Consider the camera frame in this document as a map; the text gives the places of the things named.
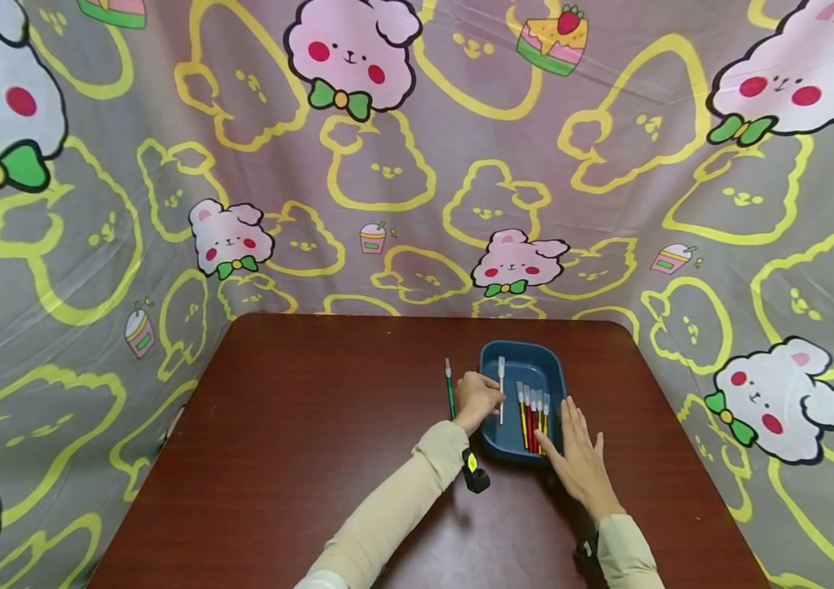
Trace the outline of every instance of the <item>strawberry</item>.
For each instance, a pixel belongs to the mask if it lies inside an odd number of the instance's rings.
[[[584,12],[580,11],[577,6],[564,5],[561,16],[558,18],[558,32],[561,35],[567,35],[576,31],[582,18],[584,18]]]

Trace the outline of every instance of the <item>hand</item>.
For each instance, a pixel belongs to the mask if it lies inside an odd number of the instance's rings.
[[[548,454],[567,494],[584,504],[595,523],[611,514],[625,514],[603,465],[603,433],[597,434],[597,443],[591,446],[588,421],[574,407],[571,397],[561,401],[561,434],[564,456],[541,432],[535,432],[535,438]]]
[[[454,392],[456,425],[465,430],[466,435],[473,435],[487,416],[499,415],[497,407],[502,407],[505,396],[499,392],[495,380],[478,372],[467,372],[456,381]]]

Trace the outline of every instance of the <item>plastic tray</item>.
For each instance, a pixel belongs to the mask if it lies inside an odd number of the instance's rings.
[[[548,457],[525,450],[522,417],[518,408],[516,383],[528,384],[551,397],[548,414],[548,436],[560,451],[561,399],[567,396],[561,362],[551,349],[521,341],[496,340],[483,346],[479,353],[479,371],[493,380],[499,379],[499,356],[505,358],[505,405],[502,425],[498,416],[486,417],[482,424],[482,438],[493,457],[524,465],[547,465]]]

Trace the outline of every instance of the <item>brown table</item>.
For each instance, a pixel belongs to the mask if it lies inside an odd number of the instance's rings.
[[[477,370],[492,339],[539,343],[561,359],[567,391],[604,432],[610,478],[666,587],[768,586],[619,326],[248,315],[208,366],[91,588],[290,589],[447,417],[444,356],[455,372]],[[478,454],[491,488],[473,495],[458,478],[375,586],[603,587],[573,562],[584,514],[552,477]]]

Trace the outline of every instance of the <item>patterned backdrop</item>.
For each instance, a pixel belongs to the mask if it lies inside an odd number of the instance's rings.
[[[256,311],[619,322],[834,588],[834,0],[579,1],[0,0],[0,588],[83,587]]]

